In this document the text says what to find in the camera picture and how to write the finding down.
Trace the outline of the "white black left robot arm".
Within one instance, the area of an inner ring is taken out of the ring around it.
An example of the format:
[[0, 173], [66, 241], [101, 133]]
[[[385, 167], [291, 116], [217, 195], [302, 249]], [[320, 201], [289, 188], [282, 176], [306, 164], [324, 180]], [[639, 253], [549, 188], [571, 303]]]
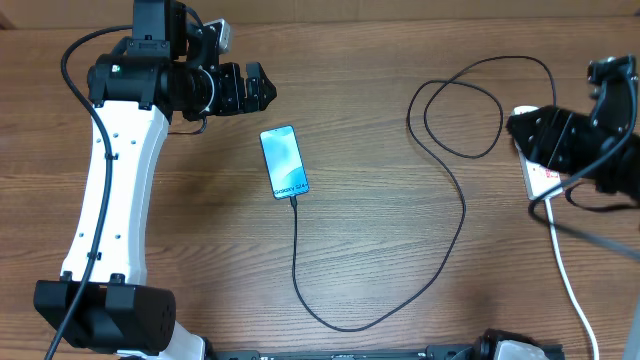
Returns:
[[34, 305], [61, 342], [124, 359], [211, 359], [176, 319], [174, 294], [147, 283], [145, 234], [157, 160], [172, 116], [205, 122], [265, 110], [275, 86], [257, 62], [223, 63], [232, 31], [179, 1], [138, 1], [122, 38], [89, 69], [79, 101], [93, 123], [79, 223], [55, 281]]

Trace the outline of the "Samsung Galaxy smartphone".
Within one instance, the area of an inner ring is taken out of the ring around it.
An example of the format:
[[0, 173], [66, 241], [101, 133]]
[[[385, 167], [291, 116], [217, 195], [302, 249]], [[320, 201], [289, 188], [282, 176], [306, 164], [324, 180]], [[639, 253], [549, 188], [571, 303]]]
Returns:
[[260, 143], [274, 198], [307, 193], [310, 186], [294, 128], [287, 125], [263, 131]]

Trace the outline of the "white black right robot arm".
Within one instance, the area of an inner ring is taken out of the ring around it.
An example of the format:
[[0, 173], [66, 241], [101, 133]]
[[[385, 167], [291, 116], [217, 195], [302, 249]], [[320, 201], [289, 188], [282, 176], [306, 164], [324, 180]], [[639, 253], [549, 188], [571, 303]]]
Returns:
[[[506, 129], [527, 160], [568, 175], [592, 165], [622, 138], [620, 133], [595, 126], [587, 115], [551, 105], [510, 116]], [[639, 136], [632, 135], [584, 177], [593, 180], [600, 192], [621, 192], [637, 201]]]

